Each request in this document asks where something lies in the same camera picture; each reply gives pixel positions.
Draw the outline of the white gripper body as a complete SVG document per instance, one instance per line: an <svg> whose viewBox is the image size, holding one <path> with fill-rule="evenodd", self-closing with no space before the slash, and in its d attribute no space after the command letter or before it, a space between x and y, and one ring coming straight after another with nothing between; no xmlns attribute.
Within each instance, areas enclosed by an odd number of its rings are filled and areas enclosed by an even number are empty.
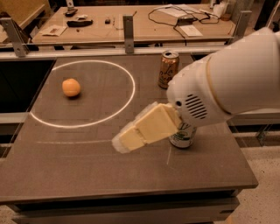
<svg viewBox="0 0 280 224"><path fill-rule="evenodd" d="M224 123L232 115L219 103L210 76L211 56L182 68L168 83L168 102L194 127Z"/></svg>

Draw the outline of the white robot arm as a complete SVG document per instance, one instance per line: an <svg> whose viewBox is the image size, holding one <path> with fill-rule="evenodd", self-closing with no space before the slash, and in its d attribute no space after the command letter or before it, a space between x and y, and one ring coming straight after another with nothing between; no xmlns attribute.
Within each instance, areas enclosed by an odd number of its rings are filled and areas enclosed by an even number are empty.
<svg viewBox="0 0 280 224"><path fill-rule="evenodd" d="M148 105L112 139L127 153L167 138L181 123L223 123L243 112L280 106L280 38L267 27L182 68L166 104Z"/></svg>

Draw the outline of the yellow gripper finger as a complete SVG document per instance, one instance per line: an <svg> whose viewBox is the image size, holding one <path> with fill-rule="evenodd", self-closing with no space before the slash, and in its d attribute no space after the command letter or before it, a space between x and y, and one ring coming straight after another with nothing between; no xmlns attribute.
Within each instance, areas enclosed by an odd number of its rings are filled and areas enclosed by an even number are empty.
<svg viewBox="0 0 280 224"><path fill-rule="evenodd" d="M159 103L124 126L112 139L112 145L118 152L128 153L175 134L181 123L179 112L170 103Z"/></svg>
<svg viewBox="0 0 280 224"><path fill-rule="evenodd" d="M151 104L149 104L148 106L146 106L137 116L136 116L136 120L140 119L141 117L143 117L144 115L146 115L148 112L150 112L153 108L155 108L158 105L158 103L155 101Z"/></svg>

